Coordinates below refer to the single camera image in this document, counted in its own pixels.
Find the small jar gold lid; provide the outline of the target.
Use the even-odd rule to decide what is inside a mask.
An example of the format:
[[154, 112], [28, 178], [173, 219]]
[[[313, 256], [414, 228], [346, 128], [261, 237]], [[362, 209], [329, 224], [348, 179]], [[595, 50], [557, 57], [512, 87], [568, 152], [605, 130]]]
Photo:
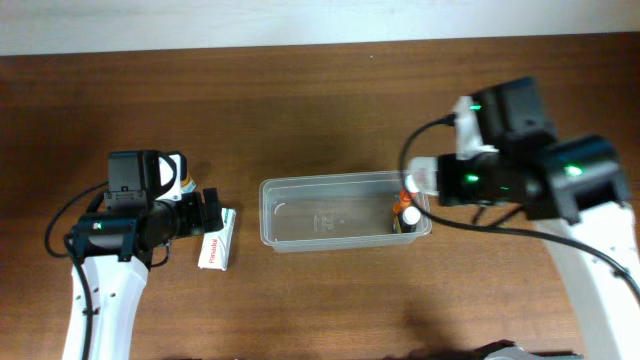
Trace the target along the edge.
[[181, 181], [181, 192], [191, 193], [195, 190], [196, 183], [189, 172], [186, 173], [185, 178]]

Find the dark bottle white cap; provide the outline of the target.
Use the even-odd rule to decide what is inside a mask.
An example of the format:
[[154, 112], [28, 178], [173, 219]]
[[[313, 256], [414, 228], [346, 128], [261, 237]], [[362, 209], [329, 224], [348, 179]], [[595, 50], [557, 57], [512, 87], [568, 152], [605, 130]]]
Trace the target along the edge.
[[409, 206], [394, 218], [392, 231], [396, 234], [411, 233], [421, 220], [421, 212], [414, 206]]

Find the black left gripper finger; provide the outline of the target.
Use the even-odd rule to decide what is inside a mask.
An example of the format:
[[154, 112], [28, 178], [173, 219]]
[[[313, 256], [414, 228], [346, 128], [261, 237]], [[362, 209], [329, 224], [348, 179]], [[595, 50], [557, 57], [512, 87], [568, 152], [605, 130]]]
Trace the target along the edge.
[[137, 150], [112, 152], [108, 158], [109, 196], [135, 197], [139, 193], [155, 199], [161, 195], [159, 152]]
[[222, 205], [216, 188], [205, 188], [202, 191], [204, 199], [203, 226], [206, 232], [220, 231], [224, 227], [222, 219]]

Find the white Panadol medicine box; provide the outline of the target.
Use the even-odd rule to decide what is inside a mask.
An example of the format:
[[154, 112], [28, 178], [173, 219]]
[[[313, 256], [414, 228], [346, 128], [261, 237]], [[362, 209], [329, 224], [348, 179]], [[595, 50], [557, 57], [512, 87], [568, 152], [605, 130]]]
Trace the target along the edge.
[[204, 234], [198, 259], [200, 269], [226, 271], [231, 255], [232, 238], [236, 220], [236, 210], [222, 209], [223, 228]]

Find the orange tube white cap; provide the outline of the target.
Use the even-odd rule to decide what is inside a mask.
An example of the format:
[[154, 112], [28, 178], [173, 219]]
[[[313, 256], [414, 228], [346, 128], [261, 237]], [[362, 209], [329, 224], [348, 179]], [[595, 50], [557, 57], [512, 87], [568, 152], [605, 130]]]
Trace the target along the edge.
[[412, 205], [412, 200], [415, 193], [411, 193], [406, 189], [403, 189], [399, 195], [395, 198], [395, 202], [392, 207], [392, 211], [396, 214], [402, 214], [406, 208]]

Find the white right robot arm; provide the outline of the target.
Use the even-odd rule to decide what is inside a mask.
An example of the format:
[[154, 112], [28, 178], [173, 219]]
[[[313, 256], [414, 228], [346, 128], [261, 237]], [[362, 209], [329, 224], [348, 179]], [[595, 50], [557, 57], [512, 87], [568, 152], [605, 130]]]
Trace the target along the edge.
[[413, 242], [439, 223], [429, 209], [507, 206], [546, 243], [590, 359], [639, 355], [639, 251], [631, 191], [606, 139], [557, 136], [530, 77], [461, 96], [440, 119], [455, 149], [400, 153], [395, 171], [269, 179], [259, 189], [262, 242], [308, 252]]

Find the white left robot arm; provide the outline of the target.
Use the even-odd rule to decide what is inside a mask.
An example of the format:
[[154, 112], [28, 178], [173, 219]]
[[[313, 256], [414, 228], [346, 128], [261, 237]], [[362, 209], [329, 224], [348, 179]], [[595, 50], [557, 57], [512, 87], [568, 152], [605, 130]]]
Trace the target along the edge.
[[63, 356], [126, 359], [155, 249], [222, 226], [217, 193], [186, 192], [180, 152], [112, 152], [108, 179], [64, 237], [73, 300]]

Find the white plastic bottle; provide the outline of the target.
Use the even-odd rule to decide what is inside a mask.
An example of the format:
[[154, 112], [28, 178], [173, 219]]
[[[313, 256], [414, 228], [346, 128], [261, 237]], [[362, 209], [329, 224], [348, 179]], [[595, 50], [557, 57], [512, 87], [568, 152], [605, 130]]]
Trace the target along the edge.
[[414, 157], [409, 161], [405, 185], [410, 193], [438, 196], [436, 157]]

